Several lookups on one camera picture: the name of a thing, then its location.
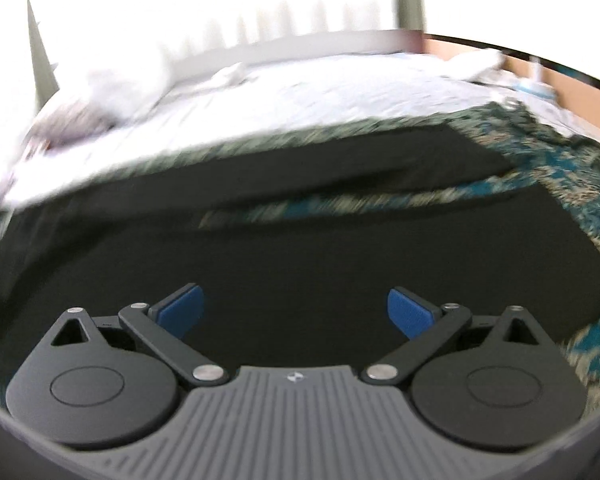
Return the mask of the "black pants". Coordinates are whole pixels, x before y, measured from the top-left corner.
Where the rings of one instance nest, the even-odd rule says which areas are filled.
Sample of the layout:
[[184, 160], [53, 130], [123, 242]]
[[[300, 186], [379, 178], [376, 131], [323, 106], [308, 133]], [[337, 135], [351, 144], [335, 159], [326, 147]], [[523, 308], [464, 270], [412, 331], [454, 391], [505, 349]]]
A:
[[465, 205], [198, 229], [197, 206], [310, 191], [415, 191], [513, 165], [449, 126], [242, 155], [95, 197], [118, 218], [76, 222], [0, 264], [0, 385], [61, 313], [114, 316], [195, 283], [204, 314], [184, 340], [228, 368], [361, 368], [402, 341], [390, 289], [478, 315], [528, 309], [554, 341], [600, 318], [600, 251], [542, 184]]

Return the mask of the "white bed sheet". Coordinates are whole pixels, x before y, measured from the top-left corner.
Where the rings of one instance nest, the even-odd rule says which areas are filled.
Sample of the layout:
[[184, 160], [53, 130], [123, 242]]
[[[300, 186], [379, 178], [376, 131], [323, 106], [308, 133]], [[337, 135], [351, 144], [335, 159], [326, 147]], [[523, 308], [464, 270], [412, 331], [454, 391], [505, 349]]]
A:
[[20, 207], [160, 156], [364, 119], [422, 117], [521, 102], [565, 138], [600, 129], [557, 102], [443, 76], [433, 54], [346, 54], [236, 64], [150, 99], [143, 116], [82, 126], [64, 98], [44, 107], [13, 162], [0, 165], [0, 209]]

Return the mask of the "teal patterned bedspread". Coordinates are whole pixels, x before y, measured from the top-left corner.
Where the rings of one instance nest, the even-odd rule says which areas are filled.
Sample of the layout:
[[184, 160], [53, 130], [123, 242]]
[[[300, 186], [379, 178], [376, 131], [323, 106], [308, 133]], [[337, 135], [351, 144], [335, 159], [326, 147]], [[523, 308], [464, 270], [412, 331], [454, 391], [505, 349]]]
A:
[[[393, 211], [421, 211], [442, 205], [465, 205], [470, 200], [492, 198], [506, 192], [542, 184], [600, 251], [600, 144], [576, 134], [561, 136], [554, 128], [532, 118], [530, 110], [489, 103], [468, 110], [422, 117], [364, 119], [348, 124], [312, 127], [288, 132], [271, 139], [225, 142], [178, 156], [160, 156], [138, 162], [130, 168], [93, 178], [79, 188], [37, 200], [12, 211], [0, 212], [0, 259], [8, 256], [12, 237], [25, 237], [31, 248], [46, 238], [52, 240], [76, 222], [118, 218], [117, 211], [95, 204], [103, 192], [120, 190], [141, 177], [155, 179], [177, 169], [199, 169], [206, 162], [236, 162], [242, 155], [278, 155], [283, 148], [315, 148], [327, 141], [366, 140], [390, 127], [426, 126], [454, 128], [461, 136], [482, 148], [502, 155], [512, 163], [500, 176], [468, 180], [441, 188], [415, 191], [310, 191], [292, 196], [245, 202], [217, 202], [197, 206], [188, 214], [198, 229], [225, 229], [229, 226], [279, 224], [287, 220], [322, 217], [352, 217], [355, 214]], [[19, 263], [0, 264], [0, 278], [19, 269]]]

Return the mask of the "crumpled white cloth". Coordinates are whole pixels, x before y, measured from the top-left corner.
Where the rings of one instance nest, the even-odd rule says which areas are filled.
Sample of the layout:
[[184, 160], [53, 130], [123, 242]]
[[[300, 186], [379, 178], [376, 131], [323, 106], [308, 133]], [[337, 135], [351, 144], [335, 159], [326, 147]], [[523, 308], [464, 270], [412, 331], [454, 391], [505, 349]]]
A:
[[527, 77], [504, 70], [505, 55], [496, 49], [478, 49], [457, 54], [444, 62], [443, 76], [449, 79], [509, 88], [535, 96], [544, 101], [557, 102], [555, 89], [543, 80], [543, 66], [539, 58], [530, 58]]

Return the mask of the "white sheer curtain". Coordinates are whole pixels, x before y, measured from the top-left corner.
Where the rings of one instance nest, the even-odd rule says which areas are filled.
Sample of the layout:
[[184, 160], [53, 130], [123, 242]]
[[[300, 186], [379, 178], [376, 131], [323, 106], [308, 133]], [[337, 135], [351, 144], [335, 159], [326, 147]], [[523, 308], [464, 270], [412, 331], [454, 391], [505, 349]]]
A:
[[398, 26], [396, 0], [31, 0], [62, 84], [172, 70], [216, 49]]

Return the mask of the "wooden bed frame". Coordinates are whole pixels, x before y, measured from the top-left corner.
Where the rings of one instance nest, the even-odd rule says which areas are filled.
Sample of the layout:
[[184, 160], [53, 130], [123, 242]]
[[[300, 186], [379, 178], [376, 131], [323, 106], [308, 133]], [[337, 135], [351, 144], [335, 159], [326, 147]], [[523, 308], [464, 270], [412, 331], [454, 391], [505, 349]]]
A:
[[[424, 50], [448, 60], [454, 55], [477, 49], [496, 49], [505, 55], [504, 67], [518, 76], [528, 76], [531, 55], [485, 42], [441, 35], [424, 35]], [[541, 58], [542, 78], [557, 92], [560, 106], [600, 129], [600, 79], [574, 68]]]

